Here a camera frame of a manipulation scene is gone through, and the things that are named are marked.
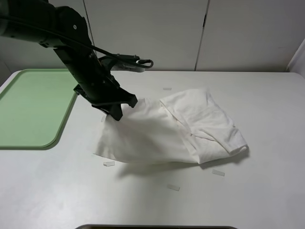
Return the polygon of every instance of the table surface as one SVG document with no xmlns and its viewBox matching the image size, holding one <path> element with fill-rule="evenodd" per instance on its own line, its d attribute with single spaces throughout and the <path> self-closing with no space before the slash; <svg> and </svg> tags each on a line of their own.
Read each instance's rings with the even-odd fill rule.
<svg viewBox="0 0 305 229">
<path fill-rule="evenodd" d="M 208 87 L 249 144 L 201 166 L 94 155 L 102 113 L 78 97 L 59 143 L 0 151 L 0 227 L 83 224 L 305 228 L 305 79 L 296 73 L 113 72 L 137 97 Z M 217 169 L 225 176 L 212 174 Z M 180 191 L 166 187 L 180 186 Z"/>
</svg>

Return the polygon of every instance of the white towel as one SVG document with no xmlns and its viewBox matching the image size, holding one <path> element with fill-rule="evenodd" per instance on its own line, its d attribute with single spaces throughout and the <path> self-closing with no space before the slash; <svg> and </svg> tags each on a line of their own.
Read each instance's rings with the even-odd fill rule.
<svg viewBox="0 0 305 229">
<path fill-rule="evenodd" d="M 233 156 L 247 143 L 232 119 L 205 89 L 179 92 L 161 100 L 122 105 L 117 122 L 106 117 L 96 154 L 127 163 L 207 161 Z"/>
</svg>

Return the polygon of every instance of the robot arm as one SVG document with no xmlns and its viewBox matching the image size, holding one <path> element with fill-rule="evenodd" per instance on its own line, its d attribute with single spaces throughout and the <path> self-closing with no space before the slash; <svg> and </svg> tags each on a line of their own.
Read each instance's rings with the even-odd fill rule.
<svg viewBox="0 0 305 229">
<path fill-rule="evenodd" d="M 122 117 L 121 104 L 134 107 L 137 98 L 120 87 L 110 70 L 116 67 L 141 72 L 140 64 L 150 62 L 151 66 L 143 65 L 145 68 L 153 65 L 138 56 L 111 53 L 98 60 L 91 48 L 85 18 L 70 7 L 56 8 L 48 0 L 0 0 L 0 35 L 53 48 L 78 82 L 75 92 L 117 121 Z"/>
</svg>

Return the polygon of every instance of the white wall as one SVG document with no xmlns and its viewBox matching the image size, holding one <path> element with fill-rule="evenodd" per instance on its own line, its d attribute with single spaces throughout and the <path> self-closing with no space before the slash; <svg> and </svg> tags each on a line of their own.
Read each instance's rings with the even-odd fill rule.
<svg viewBox="0 0 305 229">
<path fill-rule="evenodd" d="M 305 0 L 211 0 L 197 70 L 283 72 L 304 26 Z"/>
<path fill-rule="evenodd" d="M 298 73 L 305 78 L 305 39 L 288 65 L 291 73 Z"/>
<path fill-rule="evenodd" d="M 193 71 L 208 0 L 86 0 L 96 46 Z"/>
</svg>

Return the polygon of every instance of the plastic tray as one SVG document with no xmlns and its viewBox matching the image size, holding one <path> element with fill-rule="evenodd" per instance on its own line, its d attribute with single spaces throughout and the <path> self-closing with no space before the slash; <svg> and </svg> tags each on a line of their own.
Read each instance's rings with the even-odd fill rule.
<svg viewBox="0 0 305 229">
<path fill-rule="evenodd" d="M 19 72 L 0 94 L 0 149 L 54 143 L 75 101 L 76 85 L 65 69 Z"/>
</svg>

